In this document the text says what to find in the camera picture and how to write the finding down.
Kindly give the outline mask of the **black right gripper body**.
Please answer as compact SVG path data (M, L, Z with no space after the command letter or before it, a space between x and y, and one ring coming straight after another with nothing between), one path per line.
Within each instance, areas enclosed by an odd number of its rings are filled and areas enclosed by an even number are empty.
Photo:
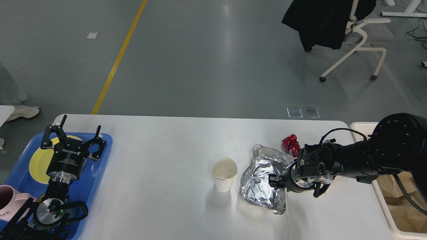
M334 176L329 174L322 176L299 177L296 173L296 163L285 169L283 182L287 191L302 193L313 190L314 194L323 194L334 180Z

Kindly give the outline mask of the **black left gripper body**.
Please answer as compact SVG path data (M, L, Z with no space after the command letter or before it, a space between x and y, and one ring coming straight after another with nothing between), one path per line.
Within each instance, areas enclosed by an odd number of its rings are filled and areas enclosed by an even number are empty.
M84 141L70 139L69 143L58 142L53 147L53 156L46 174L52 181L70 184L80 178L86 159L88 147Z

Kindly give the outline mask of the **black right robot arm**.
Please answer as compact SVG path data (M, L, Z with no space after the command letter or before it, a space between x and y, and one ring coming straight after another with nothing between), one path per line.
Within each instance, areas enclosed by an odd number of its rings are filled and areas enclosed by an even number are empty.
M324 135L315 145L305 144L297 158L282 175L269 174L274 189L286 188L301 193L314 191L319 197L328 190L331 180L343 176L371 184L379 176L392 175L408 202L422 214L426 211L411 199L398 174L412 174L420 196L426 201L426 118L396 113L383 118L372 134L350 145L340 145Z

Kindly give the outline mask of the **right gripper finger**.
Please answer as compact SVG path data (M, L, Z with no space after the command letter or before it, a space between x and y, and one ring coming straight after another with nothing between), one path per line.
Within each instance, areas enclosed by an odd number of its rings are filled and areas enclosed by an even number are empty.
M286 184L284 181L285 177L281 175L276 174L269 174L269 186L273 187L274 189L282 189L286 188Z

